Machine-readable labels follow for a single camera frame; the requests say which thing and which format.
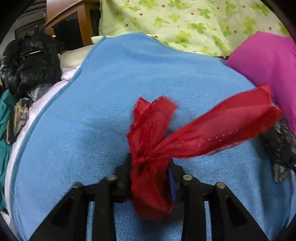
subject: knotted red fabric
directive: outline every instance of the knotted red fabric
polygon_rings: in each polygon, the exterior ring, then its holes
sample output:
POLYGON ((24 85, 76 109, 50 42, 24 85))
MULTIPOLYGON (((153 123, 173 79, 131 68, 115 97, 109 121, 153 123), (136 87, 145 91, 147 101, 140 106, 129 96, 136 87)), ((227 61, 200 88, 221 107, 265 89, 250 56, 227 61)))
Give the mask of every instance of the knotted red fabric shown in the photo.
POLYGON ((215 154, 271 127, 283 114, 267 85, 236 94, 164 139, 177 106, 165 97, 139 98, 127 135, 131 151, 131 200, 144 219, 161 219, 174 206, 167 169, 171 157, 215 154))

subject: magenta fabric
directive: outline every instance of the magenta fabric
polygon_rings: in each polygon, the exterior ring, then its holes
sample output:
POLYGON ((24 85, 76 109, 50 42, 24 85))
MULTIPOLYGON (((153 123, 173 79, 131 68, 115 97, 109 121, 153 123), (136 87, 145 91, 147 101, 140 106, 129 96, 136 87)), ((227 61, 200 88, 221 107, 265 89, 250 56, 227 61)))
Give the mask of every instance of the magenta fabric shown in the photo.
POLYGON ((226 65, 256 86, 268 84, 296 133, 296 45, 292 39, 257 32, 230 55, 226 65))

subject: silver rivet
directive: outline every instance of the silver rivet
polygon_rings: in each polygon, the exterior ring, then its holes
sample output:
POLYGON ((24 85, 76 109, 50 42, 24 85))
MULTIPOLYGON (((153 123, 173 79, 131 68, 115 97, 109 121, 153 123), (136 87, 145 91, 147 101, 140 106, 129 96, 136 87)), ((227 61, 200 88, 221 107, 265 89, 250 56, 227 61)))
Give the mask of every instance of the silver rivet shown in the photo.
POLYGON ((83 184, 79 183, 79 182, 76 182, 76 183, 74 183, 73 187, 74 188, 81 188, 81 187, 83 187, 83 184))
POLYGON ((117 179, 117 176, 116 175, 109 175, 106 177, 106 180, 107 181, 115 181, 117 179))
POLYGON ((218 188, 221 188, 221 189, 223 189, 225 187, 225 184, 222 182, 218 182, 216 185, 218 188))
POLYGON ((192 180, 192 176, 188 175, 188 174, 185 174, 183 176, 183 179, 186 180, 186 181, 191 181, 192 180))

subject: beige pillow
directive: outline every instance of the beige pillow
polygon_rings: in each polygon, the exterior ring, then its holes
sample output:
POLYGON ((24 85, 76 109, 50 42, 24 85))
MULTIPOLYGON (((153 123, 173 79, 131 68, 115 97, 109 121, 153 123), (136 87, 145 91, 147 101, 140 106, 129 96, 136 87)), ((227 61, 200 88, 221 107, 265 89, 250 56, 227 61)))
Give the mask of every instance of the beige pillow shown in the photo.
POLYGON ((65 51, 59 58, 61 67, 65 69, 75 69, 82 64, 85 56, 92 47, 93 45, 89 45, 79 49, 65 51))

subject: wooden furniture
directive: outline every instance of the wooden furniture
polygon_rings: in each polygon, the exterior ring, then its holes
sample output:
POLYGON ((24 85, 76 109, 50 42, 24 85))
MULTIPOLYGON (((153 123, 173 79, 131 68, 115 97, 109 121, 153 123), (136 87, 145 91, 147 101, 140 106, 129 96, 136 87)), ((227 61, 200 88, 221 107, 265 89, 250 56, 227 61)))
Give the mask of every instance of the wooden furniture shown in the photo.
POLYGON ((54 27, 70 15, 77 14, 83 46, 92 44, 93 29, 94 26, 98 28, 98 24, 96 26, 92 23, 90 12, 92 10, 99 12, 98 0, 47 0, 46 4, 48 21, 45 23, 45 29, 47 34, 57 35, 54 32, 54 27))

